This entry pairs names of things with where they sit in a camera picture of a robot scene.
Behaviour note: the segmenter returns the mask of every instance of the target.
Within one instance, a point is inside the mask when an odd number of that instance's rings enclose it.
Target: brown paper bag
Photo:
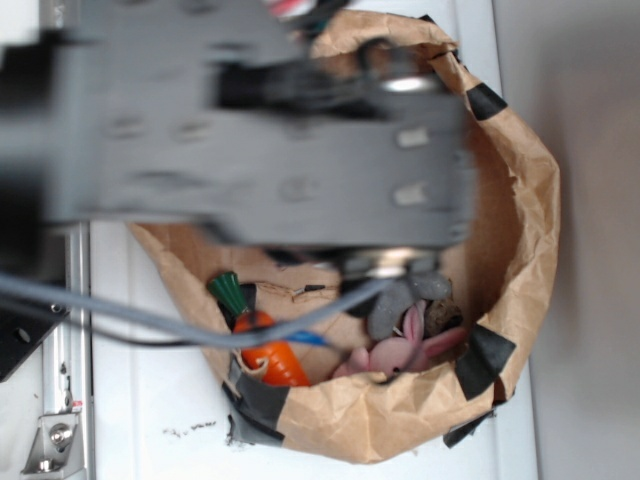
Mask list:
[[[469,149],[478,168],[477,219],[463,245],[445,253],[445,274],[467,320],[476,322],[468,354],[386,386],[380,374],[325,380],[337,354],[295,345],[309,388],[273,388],[246,375],[229,352],[205,349],[236,412],[240,436],[361,463],[388,459],[443,435],[511,397],[545,316],[553,286],[559,233],[559,173],[536,135],[456,58],[456,43],[430,22],[370,12],[339,14],[314,55],[339,74],[353,68],[363,41],[387,36],[411,47],[422,70],[433,69],[474,117]],[[337,296],[335,273],[310,266],[278,268],[257,249],[207,243],[184,225],[134,225],[184,318],[228,332],[205,283],[227,270],[256,285],[256,303],[290,319]],[[308,284],[319,291],[294,295]],[[338,346],[370,346],[363,322],[346,314],[315,327]],[[499,365],[484,352],[505,346]]]

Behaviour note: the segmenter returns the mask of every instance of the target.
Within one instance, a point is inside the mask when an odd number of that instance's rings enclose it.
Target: screw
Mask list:
[[[40,460],[40,463],[38,463],[38,471],[39,472],[50,472],[53,470],[53,460],[50,458],[43,458],[42,460]]]
[[[24,343],[24,344],[29,344],[31,343],[31,337],[29,336],[29,334],[27,333],[27,331],[23,328],[16,328],[13,331],[13,336],[16,338],[16,340],[18,340],[20,343]]]
[[[57,447],[65,447],[69,443],[71,443],[71,436],[73,435],[73,431],[69,428],[69,425],[64,423],[59,423],[54,425],[49,431],[49,438],[51,439],[51,443],[53,443]]]

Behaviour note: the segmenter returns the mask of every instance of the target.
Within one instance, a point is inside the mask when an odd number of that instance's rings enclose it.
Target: gray cable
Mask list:
[[[69,315],[56,315],[51,312],[47,312],[43,309],[38,309],[33,305],[29,305],[26,303],[21,303],[19,300],[12,299],[10,297],[0,296],[0,308],[2,310],[7,310],[13,312],[17,315],[22,315],[24,317],[28,317],[34,320],[38,320],[42,323],[53,323],[56,324],[66,323],[67,325],[71,325],[74,328],[79,328],[80,330],[84,330],[85,332],[91,332],[101,337],[108,338],[109,340],[113,340],[117,343],[122,343],[125,345],[130,345],[133,347],[147,347],[147,348],[173,348],[173,347],[197,347],[199,345],[195,345],[189,342],[183,342],[181,340],[142,340],[137,338],[125,337],[122,335],[118,335],[116,333],[110,332],[109,330],[105,330],[102,328],[97,328],[93,325],[83,325],[75,320],[73,320]]]
[[[295,332],[305,330],[330,315],[344,312],[368,300],[382,292],[393,280],[394,279],[369,280],[357,289],[346,293],[335,302],[303,315],[296,320],[278,323],[273,327],[256,332],[238,333],[234,335],[214,333],[210,330],[177,322],[173,319],[134,309],[126,305],[80,295],[62,288],[38,284],[30,280],[24,280],[3,273],[0,273],[0,293],[17,298],[66,305],[67,307],[84,308],[92,312],[102,313],[155,330],[172,333],[183,341],[197,343],[203,346],[241,349],[281,340]]]

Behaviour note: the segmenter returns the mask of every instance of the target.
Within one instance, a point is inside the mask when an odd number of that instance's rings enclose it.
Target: blue wire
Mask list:
[[[293,333],[285,338],[288,342],[305,343],[307,345],[313,345],[314,347],[329,347],[331,344],[325,340],[322,335],[309,332],[308,330],[302,330],[300,332]]]

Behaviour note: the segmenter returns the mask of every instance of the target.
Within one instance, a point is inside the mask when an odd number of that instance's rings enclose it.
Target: pink stuffed bunny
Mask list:
[[[431,365],[429,359],[464,342],[467,331],[455,327],[435,337],[422,340],[424,336],[424,312],[427,302],[418,301],[404,316],[404,337],[382,340],[371,352],[364,347],[351,352],[349,360],[340,365],[333,378],[360,372],[384,372],[388,377],[398,370],[422,372]]]

